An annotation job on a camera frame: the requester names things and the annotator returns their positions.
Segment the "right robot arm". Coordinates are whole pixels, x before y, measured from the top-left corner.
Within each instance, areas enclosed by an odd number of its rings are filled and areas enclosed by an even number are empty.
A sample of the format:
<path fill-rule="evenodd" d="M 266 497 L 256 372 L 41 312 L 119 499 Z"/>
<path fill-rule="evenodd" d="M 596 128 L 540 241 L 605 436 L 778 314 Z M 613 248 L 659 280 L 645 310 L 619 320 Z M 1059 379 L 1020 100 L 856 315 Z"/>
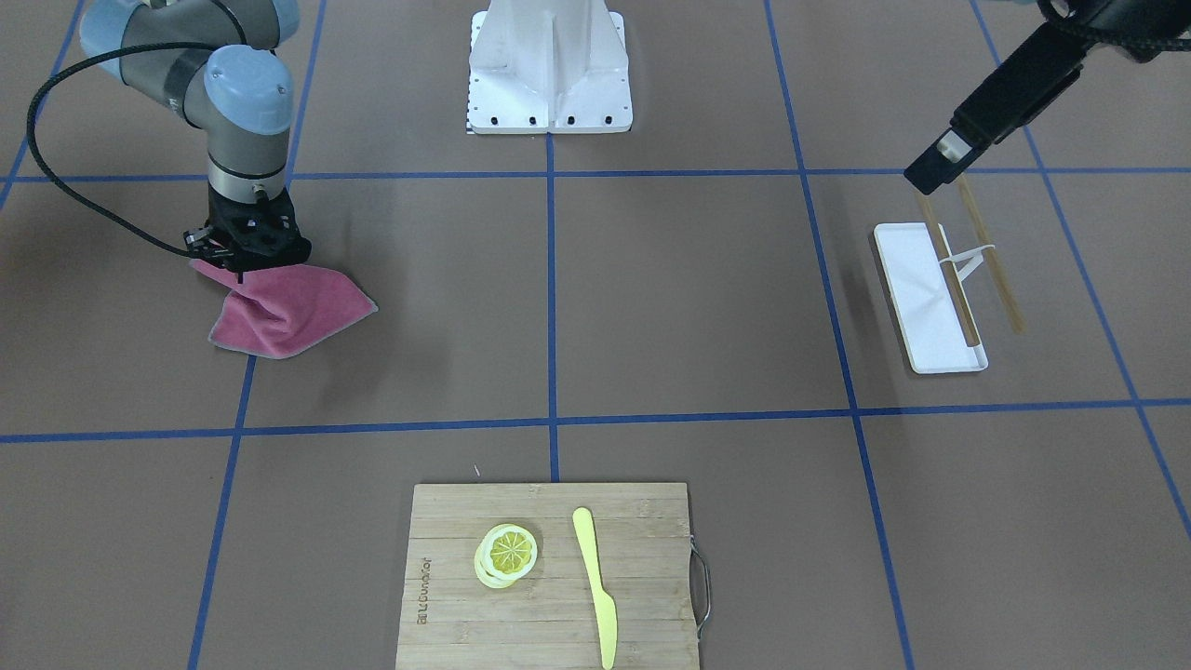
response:
<path fill-rule="evenodd" d="M 287 190 L 295 84 L 275 52 L 299 25 L 295 1 L 94 1 L 77 25 L 85 60 L 48 79 L 27 107 L 29 154 L 77 203 L 169 253 L 233 275 L 301 264 L 312 245 Z M 35 123 L 48 93 L 92 67 L 206 134 L 208 214 L 182 248 L 77 194 L 40 154 Z"/>

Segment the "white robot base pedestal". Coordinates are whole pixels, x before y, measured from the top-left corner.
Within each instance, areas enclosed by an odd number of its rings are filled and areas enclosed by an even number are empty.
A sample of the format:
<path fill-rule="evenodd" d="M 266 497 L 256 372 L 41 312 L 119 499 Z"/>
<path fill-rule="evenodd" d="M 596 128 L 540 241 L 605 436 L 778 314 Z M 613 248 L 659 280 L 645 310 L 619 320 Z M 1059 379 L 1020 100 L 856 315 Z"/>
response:
<path fill-rule="evenodd" d="M 469 37 L 469 132 L 632 127 L 625 21 L 604 1 L 492 1 L 470 18 Z"/>

